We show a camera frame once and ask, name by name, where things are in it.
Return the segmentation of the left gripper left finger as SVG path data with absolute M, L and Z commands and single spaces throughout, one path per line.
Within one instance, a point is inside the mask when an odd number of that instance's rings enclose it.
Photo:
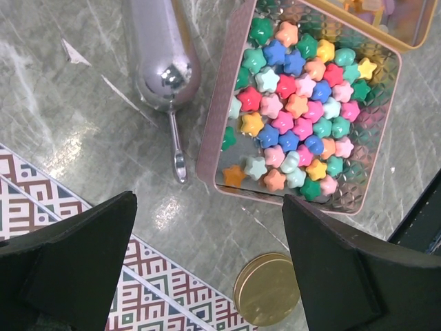
M 103 330 L 137 211 L 133 192 L 1 242 L 1 329 L 41 314 L 74 330 Z

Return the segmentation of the silver metal scoop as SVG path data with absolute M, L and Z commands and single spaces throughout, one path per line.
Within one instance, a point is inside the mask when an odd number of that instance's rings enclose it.
M 122 13 L 132 87 L 142 102 L 168 116 L 174 176 L 185 183 L 187 166 L 176 112 L 196 96 L 201 63 L 183 3 L 123 1 Z

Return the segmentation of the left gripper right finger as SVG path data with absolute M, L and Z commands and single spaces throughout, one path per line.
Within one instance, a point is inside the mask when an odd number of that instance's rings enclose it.
M 440 258 L 388 243 L 295 196 L 283 221 L 310 330 L 439 330 Z

